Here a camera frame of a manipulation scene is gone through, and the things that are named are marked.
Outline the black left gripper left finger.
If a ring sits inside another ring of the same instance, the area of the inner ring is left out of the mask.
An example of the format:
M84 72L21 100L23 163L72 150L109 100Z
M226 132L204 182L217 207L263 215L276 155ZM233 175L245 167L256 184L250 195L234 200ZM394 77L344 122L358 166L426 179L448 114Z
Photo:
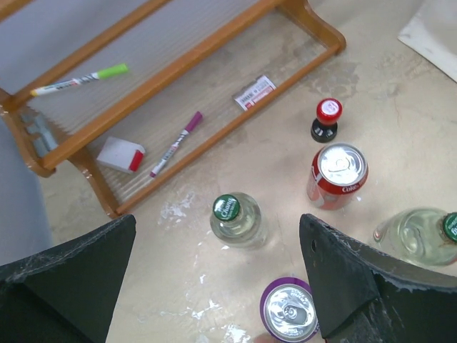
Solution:
M2 342L105 342L131 256L131 214L1 267Z

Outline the red cola can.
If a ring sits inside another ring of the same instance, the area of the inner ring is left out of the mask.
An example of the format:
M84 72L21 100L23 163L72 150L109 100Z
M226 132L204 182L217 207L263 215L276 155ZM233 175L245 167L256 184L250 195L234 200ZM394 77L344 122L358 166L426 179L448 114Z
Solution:
M335 211L351 202L367 178L368 163L361 150L348 143L333 143L314 156L306 193L315 207Z

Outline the cream canvas tote bag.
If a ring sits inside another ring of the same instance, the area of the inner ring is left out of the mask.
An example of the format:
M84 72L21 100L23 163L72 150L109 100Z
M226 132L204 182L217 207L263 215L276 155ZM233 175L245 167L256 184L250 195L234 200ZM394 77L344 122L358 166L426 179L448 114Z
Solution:
M398 40L456 80L456 0L424 1Z

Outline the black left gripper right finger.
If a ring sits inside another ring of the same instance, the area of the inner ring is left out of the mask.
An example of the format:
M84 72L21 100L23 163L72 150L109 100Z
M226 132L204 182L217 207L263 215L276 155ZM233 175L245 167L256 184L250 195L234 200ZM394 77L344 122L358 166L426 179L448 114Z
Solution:
M455 342L456 278L380 252L312 214L301 251L327 342Z

